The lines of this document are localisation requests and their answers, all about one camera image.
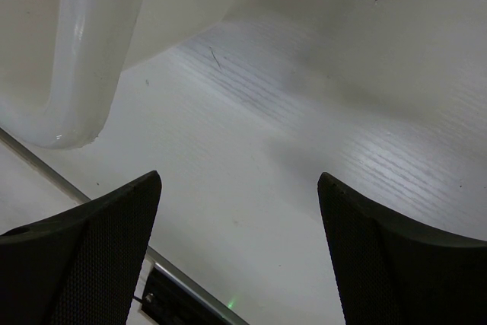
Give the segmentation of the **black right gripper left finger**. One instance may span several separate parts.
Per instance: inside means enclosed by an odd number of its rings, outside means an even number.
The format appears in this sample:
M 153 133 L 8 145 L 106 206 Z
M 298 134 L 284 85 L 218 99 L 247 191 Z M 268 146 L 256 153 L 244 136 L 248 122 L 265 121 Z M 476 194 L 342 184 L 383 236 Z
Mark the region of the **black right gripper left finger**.
M 124 324 L 162 191 L 151 171 L 1 235 L 3 324 Z

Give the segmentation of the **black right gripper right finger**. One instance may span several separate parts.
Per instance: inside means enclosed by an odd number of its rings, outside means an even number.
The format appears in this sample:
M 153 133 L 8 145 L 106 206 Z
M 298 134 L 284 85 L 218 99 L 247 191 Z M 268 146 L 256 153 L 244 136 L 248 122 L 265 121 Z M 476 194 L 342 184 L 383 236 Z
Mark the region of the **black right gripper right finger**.
M 484 324 L 486 242 L 443 231 L 328 173 L 320 212 L 347 324 Z

